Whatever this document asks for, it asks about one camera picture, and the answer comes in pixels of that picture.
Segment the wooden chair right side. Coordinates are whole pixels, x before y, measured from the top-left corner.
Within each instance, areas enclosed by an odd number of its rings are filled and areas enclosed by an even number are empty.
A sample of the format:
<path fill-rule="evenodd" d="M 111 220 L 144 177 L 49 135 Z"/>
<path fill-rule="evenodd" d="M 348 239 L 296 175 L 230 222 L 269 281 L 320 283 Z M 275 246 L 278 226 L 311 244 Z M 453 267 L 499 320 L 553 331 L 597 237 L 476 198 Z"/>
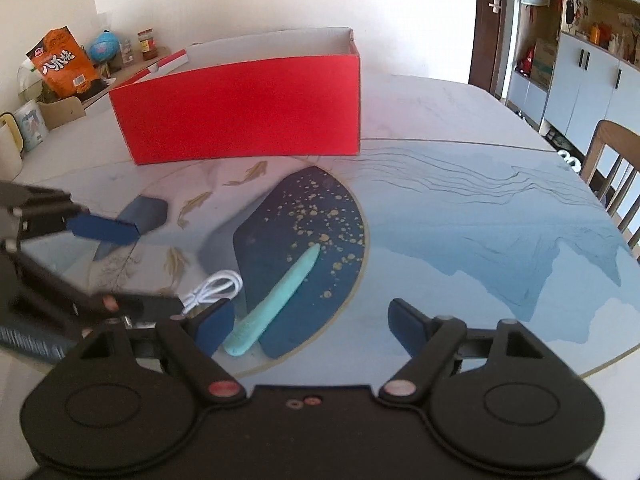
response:
<path fill-rule="evenodd" d="M 604 151 L 609 148 L 616 156 L 596 197 L 611 220 L 616 221 L 620 234 L 629 234 L 627 245 L 632 254 L 639 251 L 639 227 L 630 230 L 639 214 L 639 135 L 630 129 L 601 119 L 594 129 L 580 177 L 590 185 L 597 173 Z"/>

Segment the brown entrance door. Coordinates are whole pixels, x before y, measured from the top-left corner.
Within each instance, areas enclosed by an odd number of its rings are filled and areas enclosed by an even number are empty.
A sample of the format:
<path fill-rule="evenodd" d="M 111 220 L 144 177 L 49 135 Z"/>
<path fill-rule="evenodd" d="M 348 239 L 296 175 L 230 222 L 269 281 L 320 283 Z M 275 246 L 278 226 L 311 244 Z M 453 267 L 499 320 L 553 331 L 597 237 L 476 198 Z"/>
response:
<path fill-rule="evenodd" d="M 510 0 L 476 0 L 469 84 L 496 96 L 506 50 Z"/>

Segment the white tissue roll pack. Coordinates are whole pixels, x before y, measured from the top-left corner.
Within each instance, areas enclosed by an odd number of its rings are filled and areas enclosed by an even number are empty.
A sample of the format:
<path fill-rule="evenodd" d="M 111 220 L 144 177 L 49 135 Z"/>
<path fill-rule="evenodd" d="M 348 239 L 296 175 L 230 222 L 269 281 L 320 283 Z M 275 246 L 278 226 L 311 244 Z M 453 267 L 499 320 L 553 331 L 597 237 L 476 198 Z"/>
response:
<path fill-rule="evenodd" d="M 14 112 L 24 142 L 24 151 L 36 148 L 49 134 L 39 104 L 30 100 Z"/>

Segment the red cardboard box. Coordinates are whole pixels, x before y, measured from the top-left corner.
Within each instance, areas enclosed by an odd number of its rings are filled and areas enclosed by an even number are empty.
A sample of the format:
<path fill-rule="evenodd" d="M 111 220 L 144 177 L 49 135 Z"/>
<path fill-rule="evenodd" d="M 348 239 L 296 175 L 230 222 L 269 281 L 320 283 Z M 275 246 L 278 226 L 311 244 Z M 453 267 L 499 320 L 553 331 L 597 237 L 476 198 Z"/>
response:
<path fill-rule="evenodd" d="M 135 74 L 110 100 L 138 165 L 360 149 L 360 56 L 348 27 L 196 44 Z"/>

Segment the orange snack bag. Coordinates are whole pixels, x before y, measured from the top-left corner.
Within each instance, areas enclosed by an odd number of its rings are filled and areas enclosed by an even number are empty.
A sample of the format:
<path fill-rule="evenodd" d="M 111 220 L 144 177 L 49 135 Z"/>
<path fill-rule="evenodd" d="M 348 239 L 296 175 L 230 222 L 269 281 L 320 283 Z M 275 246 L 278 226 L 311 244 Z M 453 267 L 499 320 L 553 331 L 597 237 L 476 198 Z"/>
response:
<path fill-rule="evenodd" d="M 76 96 L 84 102 L 106 88 L 87 53 L 67 27 L 47 32 L 26 55 L 60 99 Z"/>

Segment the blue globe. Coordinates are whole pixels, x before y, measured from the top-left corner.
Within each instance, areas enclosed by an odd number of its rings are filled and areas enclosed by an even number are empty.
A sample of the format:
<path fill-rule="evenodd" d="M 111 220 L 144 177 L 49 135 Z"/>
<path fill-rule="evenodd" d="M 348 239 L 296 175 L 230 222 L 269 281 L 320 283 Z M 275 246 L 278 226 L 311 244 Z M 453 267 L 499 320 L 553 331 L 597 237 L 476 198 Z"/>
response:
<path fill-rule="evenodd" d="M 119 51 L 120 43 L 117 36 L 109 30 L 104 30 L 90 44 L 88 55 L 93 63 L 102 64 L 110 62 Z"/>

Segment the teal silicone stick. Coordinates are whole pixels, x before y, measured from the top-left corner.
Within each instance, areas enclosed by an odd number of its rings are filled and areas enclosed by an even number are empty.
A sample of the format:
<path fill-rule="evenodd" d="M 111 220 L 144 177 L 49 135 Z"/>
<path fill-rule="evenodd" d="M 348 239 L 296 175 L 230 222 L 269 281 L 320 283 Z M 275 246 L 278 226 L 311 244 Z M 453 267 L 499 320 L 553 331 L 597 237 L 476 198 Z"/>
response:
<path fill-rule="evenodd" d="M 320 252 L 321 246 L 314 244 L 295 261 L 257 307 L 235 324 L 222 344 L 224 352 L 242 356 L 250 350 L 306 280 Z"/>

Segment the white drawer sideboard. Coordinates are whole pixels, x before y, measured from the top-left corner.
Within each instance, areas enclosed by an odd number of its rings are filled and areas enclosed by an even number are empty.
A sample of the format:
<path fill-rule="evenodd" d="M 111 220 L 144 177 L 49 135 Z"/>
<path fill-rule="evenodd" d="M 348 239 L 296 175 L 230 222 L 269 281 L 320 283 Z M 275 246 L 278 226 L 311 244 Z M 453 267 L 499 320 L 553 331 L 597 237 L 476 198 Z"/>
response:
<path fill-rule="evenodd" d="M 135 74 L 149 68 L 154 63 L 160 62 L 162 58 L 166 58 L 168 55 L 171 55 L 171 50 L 164 46 L 158 47 L 157 56 L 149 60 L 145 60 L 141 52 L 134 51 L 134 62 L 111 72 L 110 76 L 106 78 L 107 87 L 84 102 L 80 102 L 76 98 L 62 99 L 52 103 L 39 102 L 38 105 L 44 123 L 49 130 L 53 130 L 68 122 L 85 117 L 90 108 L 96 110 L 96 103 L 108 96 L 108 92 L 121 86 Z"/>

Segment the red lid sauce jar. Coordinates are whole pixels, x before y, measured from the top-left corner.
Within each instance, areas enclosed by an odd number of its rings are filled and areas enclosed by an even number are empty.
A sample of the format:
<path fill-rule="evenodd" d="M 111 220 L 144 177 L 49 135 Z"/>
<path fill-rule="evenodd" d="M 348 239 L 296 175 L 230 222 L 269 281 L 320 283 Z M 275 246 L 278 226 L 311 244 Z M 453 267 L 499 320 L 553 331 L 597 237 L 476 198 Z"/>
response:
<path fill-rule="evenodd" d="M 142 58 L 152 60 L 157 57 L 157 46 L 155 44 L 154 32 L 152 28 L 148 28 L 138 32 L 138 40 Z"/>

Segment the white slippers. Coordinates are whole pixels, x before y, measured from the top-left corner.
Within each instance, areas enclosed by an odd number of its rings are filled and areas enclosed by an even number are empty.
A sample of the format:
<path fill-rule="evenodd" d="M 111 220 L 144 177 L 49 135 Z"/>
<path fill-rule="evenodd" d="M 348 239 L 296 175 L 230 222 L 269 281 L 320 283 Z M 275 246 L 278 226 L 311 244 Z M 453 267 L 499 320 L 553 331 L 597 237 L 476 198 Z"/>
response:
<path fill-rule="evenodd" d="M 567 163 L 568 166 L 570 166 L 570 168 L 572 168 L 574 172 L 576 172 L 576 174 L 579 174 L 582 171 L 582 163 L 577 157 L 570 154 L 570 152 L 567 150 L 559 150 L 558 155 Z"/>

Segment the cardboard carton in cabinet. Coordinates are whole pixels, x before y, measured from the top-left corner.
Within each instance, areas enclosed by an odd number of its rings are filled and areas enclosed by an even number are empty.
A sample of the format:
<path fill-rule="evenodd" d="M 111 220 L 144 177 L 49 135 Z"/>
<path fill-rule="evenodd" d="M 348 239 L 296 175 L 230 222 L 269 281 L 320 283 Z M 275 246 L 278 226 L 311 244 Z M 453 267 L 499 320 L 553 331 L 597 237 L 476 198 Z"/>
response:
<path fill-rule="evenodd" d="M 551 84 L 554 63 L 556 57 L 556 45 L 538 38 L 534 47 L 532 69 L 530 79 L 538 86 L 549 88 Z"/>

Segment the blue wall cabinet unit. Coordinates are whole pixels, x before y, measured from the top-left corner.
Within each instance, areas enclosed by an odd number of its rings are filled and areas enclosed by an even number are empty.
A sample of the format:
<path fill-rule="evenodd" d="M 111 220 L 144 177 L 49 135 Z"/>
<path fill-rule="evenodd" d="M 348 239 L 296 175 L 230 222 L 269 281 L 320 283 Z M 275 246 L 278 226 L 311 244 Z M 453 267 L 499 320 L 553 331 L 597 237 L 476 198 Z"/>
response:
<path fill-rule="evenodd" d="M 518 32 L 506 104 L 540 133 L 585 153 L 601 119 L 639 128 L 639 0 L 516 0 Z M 530 79 L 536 40 L 553 42 L 549 88 Z"/>

